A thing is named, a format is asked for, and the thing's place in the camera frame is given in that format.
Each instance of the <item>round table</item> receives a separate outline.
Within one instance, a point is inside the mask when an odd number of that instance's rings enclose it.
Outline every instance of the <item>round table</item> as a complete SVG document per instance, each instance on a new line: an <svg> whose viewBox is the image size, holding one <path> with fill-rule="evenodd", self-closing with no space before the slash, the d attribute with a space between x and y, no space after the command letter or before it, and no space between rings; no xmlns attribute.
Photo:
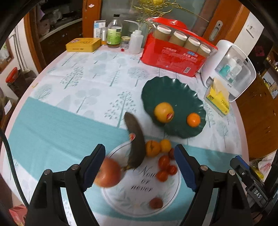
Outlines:
<svg viewBox="0 0 278 226"><path fill-rule="evenodd" d="M123 121L125 111L136 115L146 139L168 138L173 145L181 143L200 164L212 170L227 171L235 155L241 155L248 162L246 136L236 102L230 104L230 114L222 118L204 102L206 88L199 74L190 78L145 65L140 56L103 46L94 53L64 52L33 81L6 130L17 175L28 201L44 169L66 170L89 155L97 143L103 143L110 155L125 147L128 141ZM188 139L168 136L152 123L140 97L146 81L155 76L179 79L197 92L207 112L207 123L199 135ZM1 150L0 173L20 199L4 145ZM178 189L165 210L154 214L146 210L145 216L125 214L124 205L116 209L117 203L109 203L104 191L95 185L85 195L100 225L178 225L192 197L182 178ZM75 225L66 192L62 191L62 195L69 223Z"/></svg>

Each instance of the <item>cherry tomato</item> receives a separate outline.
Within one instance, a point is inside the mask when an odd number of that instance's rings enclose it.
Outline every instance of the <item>cherry tomato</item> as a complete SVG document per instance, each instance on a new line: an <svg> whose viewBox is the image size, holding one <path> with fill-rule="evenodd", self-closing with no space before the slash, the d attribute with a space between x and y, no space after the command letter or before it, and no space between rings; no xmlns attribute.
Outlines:
<svg viewBox="0 0 278 226"><path fill-rule="evenodd" d="M163 207L163 201L161 198L155 197L149 202L149 206L152 209L161 209Z"/></svg>
<svg viewBox="0 0 278 226"><path fill-rule="evenodd" d="M168 173L166 170L160 170L157 174L156 174L156 178L160 181L160 182L165 182L168 179Z"/></svg>
<svg viewBox="0 0 278 226"><path fill-rule="evenodd" d="M171 150L169 151L168 156L169 156L170 159L175 160L174 149L173 148L171 148Z"/></svg>
<svg viewBox="0 0 278 226"><path fill-rule="evenodd" d="M170 175L175 175L178 172L178 169L177 169L176 166L169 165L168 168L167 168L167 172Z"/></svg>
<svg viewBox="0 0 278 226"><path fill-rule="evenodd" d="M170 165L170 158L168 155L163 155L158 160L158 167L161 170L167 170L167 167Z"/></svg>

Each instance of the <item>green plate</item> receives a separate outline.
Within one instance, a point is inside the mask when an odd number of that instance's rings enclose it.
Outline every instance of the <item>green plate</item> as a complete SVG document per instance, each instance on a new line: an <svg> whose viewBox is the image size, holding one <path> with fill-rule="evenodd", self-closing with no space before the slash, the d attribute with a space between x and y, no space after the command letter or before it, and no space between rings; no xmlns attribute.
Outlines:
<svg viewBox="0 0 278 226"><path fill-rule="evenodd" d="M206 124L206 111L203 102L198 98L197 93L192 91L187 84L181 83L178 79L171 79L167 76L155 77L146 82L141 95L144 109L152 118L152 121L164 127L164 131L171 136L189 138L197 136L202 132ZM155 107L162 102L171 104L174 109L174 118L169 123L161 123L154 116ZM190 113L197 113L201 117L199 126L192 128L186 118Z"/></svg>

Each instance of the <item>red apple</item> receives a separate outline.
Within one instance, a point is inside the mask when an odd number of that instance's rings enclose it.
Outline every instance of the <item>red apple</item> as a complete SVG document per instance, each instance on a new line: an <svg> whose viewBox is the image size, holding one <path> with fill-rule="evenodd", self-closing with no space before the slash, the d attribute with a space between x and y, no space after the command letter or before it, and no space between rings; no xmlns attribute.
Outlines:
<svg viewBox="0 0 278 226"><path fill-rule="evenodd" d="M105 157L94 184L103 188L110 188L117 185L121 180L121 167L113 159Z"/></svg>

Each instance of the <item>red box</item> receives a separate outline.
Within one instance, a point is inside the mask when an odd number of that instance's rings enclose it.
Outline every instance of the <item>red box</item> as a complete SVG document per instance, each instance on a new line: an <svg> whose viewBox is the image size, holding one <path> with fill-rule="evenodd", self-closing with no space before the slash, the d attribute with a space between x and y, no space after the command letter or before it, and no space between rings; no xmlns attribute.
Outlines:
<svg viewBox="0 0 278 226"><path fill-rule="evenodd" d="M181 21L162 17L149 18L147 21L166 25L187 34L188 37L192 36L198 39L201 44L205 44L209 47L211 52L217 50L217 47L206 41L204 38L186 30L185 24ZM184 47L156 39L153 37L152 33L150 33L147 37L141 60L148 65L193 77L204 64L206 58Z"/></svg>

